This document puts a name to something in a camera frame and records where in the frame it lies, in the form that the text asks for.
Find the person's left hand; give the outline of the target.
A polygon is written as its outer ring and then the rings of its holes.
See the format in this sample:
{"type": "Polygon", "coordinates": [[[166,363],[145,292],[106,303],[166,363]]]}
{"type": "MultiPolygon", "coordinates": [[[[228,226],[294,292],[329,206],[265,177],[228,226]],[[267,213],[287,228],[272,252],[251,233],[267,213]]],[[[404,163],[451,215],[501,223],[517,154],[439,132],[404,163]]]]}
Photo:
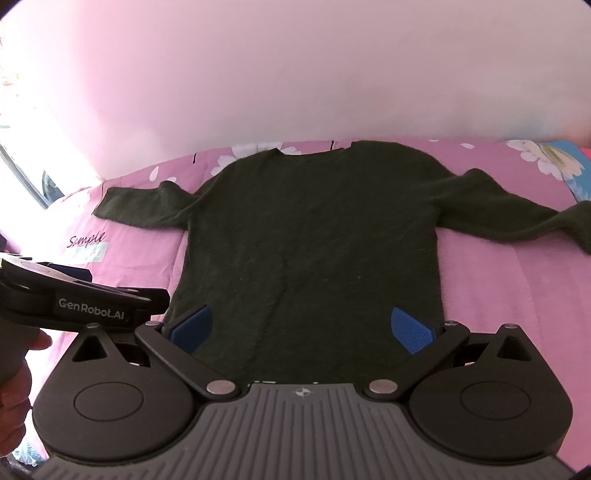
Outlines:
{"type": "Polygon", "coordinates": [[[25,421],[31,403],[32,376],[28,363],[21,361],[17,373],[1,385],[0,455],[8,456],[21,443],[26,433],[25,421]]]}

